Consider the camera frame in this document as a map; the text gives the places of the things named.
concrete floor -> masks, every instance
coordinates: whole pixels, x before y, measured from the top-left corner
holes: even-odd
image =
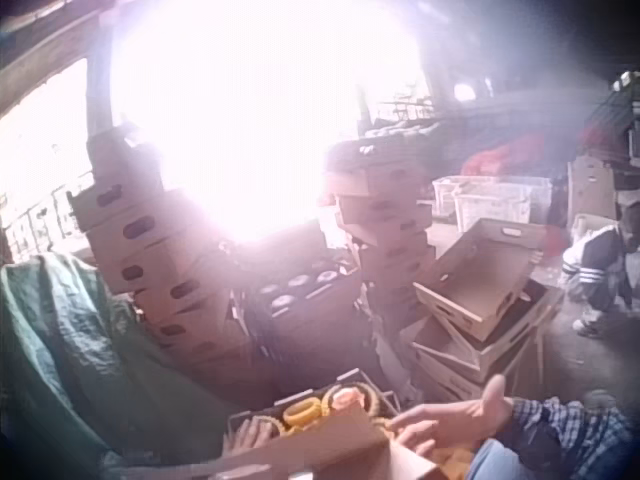
[[[458,238],[453,225],[435,224],[428,230],[430,243],[441,255]],[[628,257],[632,285],[640,293],[640,253]],[[561,259],[552,259],[534,271],[534,280],[556,285]],[[634,301],[640,313],[640,300]],[[605,338],[594,340],[576,335],[571,324],[580,316],[580,307],[565,302],[550,322],[544,337],[544,384],[537,378],[535,353],[532,349],[521,365],[515,394],[527,398],[559,397],[564,402],[581,400],[594,389],[605,389],[614,395],[619,407],[629,416],[640,419],[640,318],[620,321]]]

black and white jacket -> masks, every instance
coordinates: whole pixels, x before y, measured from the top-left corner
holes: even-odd
[[[617,225],[604,227],[576,242],[563,254],[562,272],[579,275],[585,299],[595,310],[608,309],[620,295],[631,306],[631,284]]]

hand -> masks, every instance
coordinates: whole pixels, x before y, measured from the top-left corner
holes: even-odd
[[[505,379],[493,377],[479,400],[424,404],[391,421],[397,441],[425,456],[436,446],[454,447],[494,436],[511,418],[513,403],[504,397]]]
[[[261,422],[256,417],[245,420],[234,435],[223,437],[222,456],[237,455],[261,447],[271,438],[272,428],[269,422]]]

plaid shirt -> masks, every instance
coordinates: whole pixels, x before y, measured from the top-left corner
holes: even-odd
[[[562,450],[568,452],[586,425],[571,480],[618,478],[632,453],[631,424],[617,408],[589,412],[580,402],[560,404],[557,398],[544,403],[514,399],[513,419],[523,428],[540,421],[543,405],[551,412],[549,424],[558,433]]]

green fabric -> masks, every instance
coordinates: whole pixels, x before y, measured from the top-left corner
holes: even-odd
[[[97,475],[219,455],[233,407],[178,372],[96,271],[60,254],[0,273],[3,367],[16,414]]]

